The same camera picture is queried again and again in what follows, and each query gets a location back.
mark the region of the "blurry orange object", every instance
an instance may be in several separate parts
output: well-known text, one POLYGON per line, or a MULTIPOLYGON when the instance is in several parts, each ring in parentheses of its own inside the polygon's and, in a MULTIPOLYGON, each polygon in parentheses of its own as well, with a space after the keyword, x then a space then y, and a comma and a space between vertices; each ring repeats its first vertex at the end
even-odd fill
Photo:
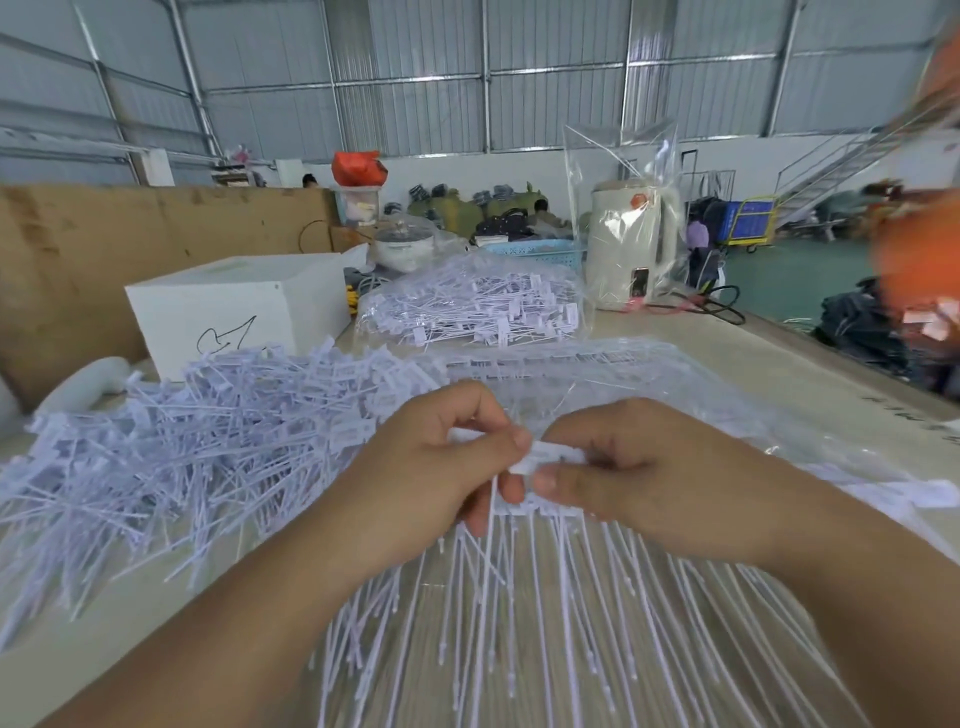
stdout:
POLYGON ((960 190, 887 220, 875 250, 884 297, 895 312, 960 301, 960 190))
POLYGON ((336 152, 333 179, 344 187, 380 187, 387 181, 387 168, 379 152, 336 152))
POLYGON ((930 67, 921 84, 920 97, 936 91, 960 93, 960 31, 939 50, 930 61, 930 67))

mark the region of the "white kettle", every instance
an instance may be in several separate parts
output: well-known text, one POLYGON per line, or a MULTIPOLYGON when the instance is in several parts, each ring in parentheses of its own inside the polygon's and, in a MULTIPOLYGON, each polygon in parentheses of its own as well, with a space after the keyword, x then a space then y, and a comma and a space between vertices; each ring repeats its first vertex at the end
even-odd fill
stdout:
POLYGON ((598 308, 621 311, 643 302, 681 257, 680 193, 634 177, 593 189, 584 277, 598 308))

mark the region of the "cardboard sheet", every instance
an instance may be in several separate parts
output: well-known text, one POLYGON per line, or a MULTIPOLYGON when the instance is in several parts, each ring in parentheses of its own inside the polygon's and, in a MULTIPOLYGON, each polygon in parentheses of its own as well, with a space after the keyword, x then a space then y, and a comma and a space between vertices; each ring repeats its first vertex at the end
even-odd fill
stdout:
POLYGON ((315 189, 0 187, 0 373, 30 409, 90 361, 142 359, 125 285, 232 255, 328 253, 331 205, 315 189))

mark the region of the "fingernail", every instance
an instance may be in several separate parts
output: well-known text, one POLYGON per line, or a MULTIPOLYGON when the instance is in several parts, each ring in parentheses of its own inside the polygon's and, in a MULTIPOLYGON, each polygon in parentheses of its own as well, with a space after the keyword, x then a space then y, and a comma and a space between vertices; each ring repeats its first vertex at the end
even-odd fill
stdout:
POLYGON ((533 487, 537 493, 546 495, 557 488, 557 468, 553 465, 544 465, 534 473, 533 487))
POLYGON ((530 430, 526 427, 514 427, 510 436, 514 440, 514 445, 522 450, 528 449, 534 441, 534 436, 530 434, 530 430))

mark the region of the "purple shirt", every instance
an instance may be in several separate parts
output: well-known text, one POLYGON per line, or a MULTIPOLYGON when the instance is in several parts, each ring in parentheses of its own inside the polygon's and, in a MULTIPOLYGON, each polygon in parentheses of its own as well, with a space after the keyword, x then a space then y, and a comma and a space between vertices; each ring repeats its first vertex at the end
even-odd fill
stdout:
POLYGON ((691 251, 694 248, 710 247, 710 233, 706 225, 694 220, 686 226, 686 247, 691 251))

